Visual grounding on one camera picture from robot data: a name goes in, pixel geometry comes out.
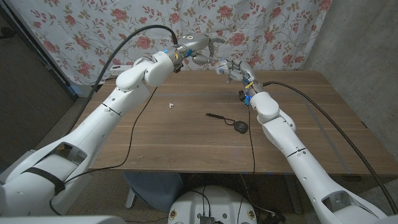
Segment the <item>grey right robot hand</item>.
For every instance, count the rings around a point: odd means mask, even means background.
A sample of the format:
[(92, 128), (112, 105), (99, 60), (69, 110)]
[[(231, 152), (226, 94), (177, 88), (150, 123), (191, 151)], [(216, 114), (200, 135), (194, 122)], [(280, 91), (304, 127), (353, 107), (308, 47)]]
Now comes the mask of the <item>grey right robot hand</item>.
[(222, 64), (218, 71), (227, 75), (229, 80), (242, 82), (247, 90), (251, 88), (255, 94), (264, 91), (254, 75), (252, 66), (247, 62), (226, 58)]

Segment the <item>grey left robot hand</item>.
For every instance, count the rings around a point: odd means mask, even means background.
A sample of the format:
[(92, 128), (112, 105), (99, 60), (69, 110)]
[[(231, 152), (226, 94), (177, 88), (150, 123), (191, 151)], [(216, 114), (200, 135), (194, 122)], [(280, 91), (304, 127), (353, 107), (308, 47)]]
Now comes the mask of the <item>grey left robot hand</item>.
[(174, 68), (183, 67), (183, 61), (191, 57), (197, 65), (204, 65), (214, 61), (214, 43), (225, 43), (220, 37), (210, 37), (207, 34), (189, 34), (181, 37), (178, 43), (165, 53), (170, 57)]

